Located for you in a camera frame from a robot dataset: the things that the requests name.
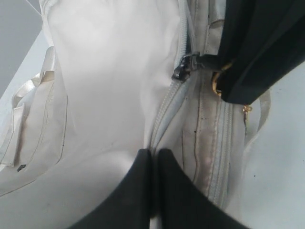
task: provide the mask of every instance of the zipper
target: zipper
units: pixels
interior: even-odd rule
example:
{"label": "zipper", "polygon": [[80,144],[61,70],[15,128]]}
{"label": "zipper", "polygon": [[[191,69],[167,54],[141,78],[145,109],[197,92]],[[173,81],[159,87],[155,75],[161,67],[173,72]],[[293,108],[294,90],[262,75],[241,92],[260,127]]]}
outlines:
{"label": "zipper", "polygon": [[[186,11],[188,10],[188,6],[187,6],[187,1],[186,0],[178,0],[178,5],[179,5],[179,11],[180,11],[180,34],[179,34],[179,41],[178,41],[178,52],[176,55],[176,60],[175,60],[175,66],[178,66],[177,68],[179,68],[179,66],[182,65],[182,62],[184,60],[184,55],[186,52],[186,45],[187,45],[187,13]],[[168,109],[168,107],[170,106],[173,98],[176,96],[176,94],[178,93],[179,89],[181,88],[181,86],[183,85],[183,83],[186,81],[186,75],[183,76],[184,78],[181,80],[177,80],[174,77],[172,77],[172,83],[170,85],[170,88],[161,104],[161,107],[159,109],[159,112],[157,114],[157,117],[154,121],[153,124],[153,129],[152,129],[152,137],[151,137],[151,141],[150,141],[150,148],[151,148],[151,152],[154,153],[155,149],[157,147],[158,142],[160,141],[159,135],[162,135],[161,130],[163,128],[161,128],[161,123],[163,121],[163,117]]]}
{"label": "zipper", "polygon": [[219,132],[216,137],[216,151],[208,198],[222,207],[226,197],[231,154],[233,105],[221,101],[218,119]]}

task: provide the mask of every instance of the white surface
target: white surface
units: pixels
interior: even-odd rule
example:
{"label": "white surface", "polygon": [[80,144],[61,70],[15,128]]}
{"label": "white surface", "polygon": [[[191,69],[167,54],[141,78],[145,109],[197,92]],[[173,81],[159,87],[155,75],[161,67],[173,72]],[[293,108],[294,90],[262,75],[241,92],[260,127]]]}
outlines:
{"label": "white surface", "polygon": [[[40,71],[47,48],[40,33],[0,99],[0,123],[12,95]],[[270,116],[253,146],[244,183],[243,215],[251,228],[305,228],[304,71],[302,64],[272,88]]]}
{"label": "white surface", "polygon": [[48,44],[43,33],[40,32],[8,88],[0,98],[0,133],[3,121],[12,109],[11,98],[27,80],[41,71],[47,48]]}

